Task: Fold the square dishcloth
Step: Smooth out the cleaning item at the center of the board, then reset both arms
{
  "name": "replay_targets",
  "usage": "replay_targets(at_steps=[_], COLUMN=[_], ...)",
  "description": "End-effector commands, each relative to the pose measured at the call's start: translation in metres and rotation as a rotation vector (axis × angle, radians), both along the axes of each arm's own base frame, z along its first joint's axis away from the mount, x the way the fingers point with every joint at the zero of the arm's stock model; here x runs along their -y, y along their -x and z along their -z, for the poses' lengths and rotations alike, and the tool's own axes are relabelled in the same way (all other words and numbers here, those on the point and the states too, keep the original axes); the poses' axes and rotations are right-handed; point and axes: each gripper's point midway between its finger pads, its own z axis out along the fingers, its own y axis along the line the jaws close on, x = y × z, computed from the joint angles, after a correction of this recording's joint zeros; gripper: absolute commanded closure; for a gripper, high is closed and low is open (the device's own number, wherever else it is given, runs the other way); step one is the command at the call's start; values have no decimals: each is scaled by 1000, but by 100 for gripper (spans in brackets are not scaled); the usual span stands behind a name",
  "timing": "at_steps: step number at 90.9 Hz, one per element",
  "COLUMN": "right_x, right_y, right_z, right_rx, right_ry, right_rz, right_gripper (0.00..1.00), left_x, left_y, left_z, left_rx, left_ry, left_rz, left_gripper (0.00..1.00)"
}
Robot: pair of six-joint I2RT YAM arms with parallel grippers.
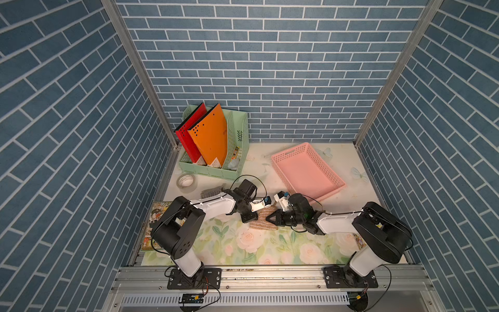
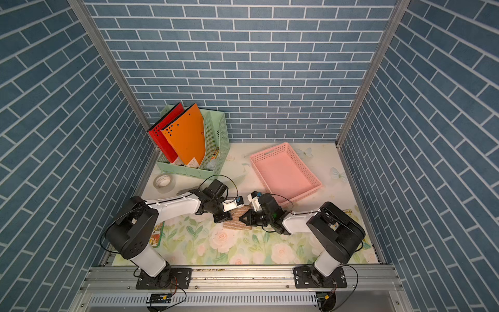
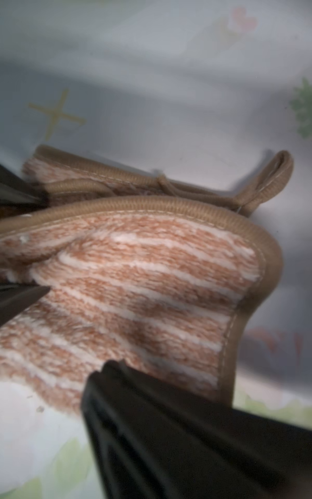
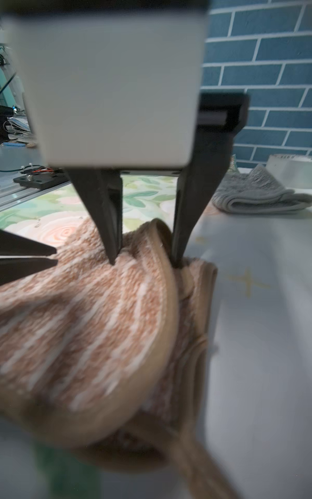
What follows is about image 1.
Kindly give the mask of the brown striped dishcloth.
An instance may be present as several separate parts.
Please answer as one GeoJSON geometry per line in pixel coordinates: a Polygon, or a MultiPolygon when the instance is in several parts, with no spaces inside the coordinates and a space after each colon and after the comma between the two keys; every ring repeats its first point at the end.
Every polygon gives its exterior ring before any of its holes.
{"type": "Polygon", "coordinates": [[[276,225],[274,225],[273,223],[268,222],[266,220],[266,217],[268,217],[269,215],[274,213],[276,210],[277,210],[277,208],[273,205],[271,205],[270,207],[266,207],[266,208],[258,210],[257,211],[258,219],[251,221],[249,223],[250,228],[255,229],[255,230],[267,230],[267,231],[277,230],[278,227],[276,225]]]}

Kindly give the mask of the grey striped dishcloth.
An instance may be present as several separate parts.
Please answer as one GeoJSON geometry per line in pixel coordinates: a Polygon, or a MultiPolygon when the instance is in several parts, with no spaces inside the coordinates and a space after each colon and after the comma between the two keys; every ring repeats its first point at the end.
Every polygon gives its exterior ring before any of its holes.
{"type": "Polygon", "coordinates": [[[223,196],[223,195],[225,195],[224,186],[219,185],[217,187],[213,187],[213,188],[205,189],[205,190],[201,191],[200,197],[201,197],[201,199],[204,200],[204,199],[208,199],[208,198],[211,198],[214,196],[223,196]]]}

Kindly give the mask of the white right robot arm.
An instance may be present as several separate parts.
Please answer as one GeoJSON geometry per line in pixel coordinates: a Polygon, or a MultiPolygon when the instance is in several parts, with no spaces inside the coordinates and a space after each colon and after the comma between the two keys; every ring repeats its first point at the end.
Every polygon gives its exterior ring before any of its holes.
{"type": "Polygon", "coordinates": [[[413,246],[409,227],[375,202],[367,202],[359,211],[331,213],[314,209],[309,199],[300,193],[288,196],[287,206],[275,210],[266,221],[279,227],[302,226],[312,235],[359,235],[366,245],[344,266],[347,278],[358,280],[384,263],[397,264],[413,246]]]}

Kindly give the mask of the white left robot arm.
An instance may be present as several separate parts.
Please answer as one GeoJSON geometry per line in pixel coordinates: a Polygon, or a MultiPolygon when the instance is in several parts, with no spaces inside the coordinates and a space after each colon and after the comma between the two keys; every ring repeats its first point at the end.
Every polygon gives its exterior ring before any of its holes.
{"type": "Polygon", "coordinates": [[[187,278],[193,278],[203,270],[203,263],[192,249],[203,222],[235,213],[244,223],[257,220],[258,214],[252,210],[256,194],[257,187],[245,179],[234,189],[224,189],[202,200],[190,201],[179,196],[152,226],[152,242],[170,256],[187,278]]]}

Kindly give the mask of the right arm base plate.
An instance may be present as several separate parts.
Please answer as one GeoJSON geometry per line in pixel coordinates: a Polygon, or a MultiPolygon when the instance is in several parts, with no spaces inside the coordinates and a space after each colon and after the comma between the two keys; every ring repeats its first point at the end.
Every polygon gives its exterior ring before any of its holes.
{"type": "Polygon", "coordinates": [[[328,289],[375,289],[378,281],[371,270],[360,276],[348,266],[331,265],[323,268],[324,280],[328,289]]]}

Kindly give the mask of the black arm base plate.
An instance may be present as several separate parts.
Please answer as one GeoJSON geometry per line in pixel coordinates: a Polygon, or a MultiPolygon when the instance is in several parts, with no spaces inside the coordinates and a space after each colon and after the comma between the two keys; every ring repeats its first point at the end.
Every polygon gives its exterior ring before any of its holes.
{"type": "Polygon", "coordinates": [[[201,268],[193,277],[188,277],[181,270],[175,268],[165,272],[168,278],[168,290],[190,289],[219,289],[222,281],[222,269],[201,268]]]}

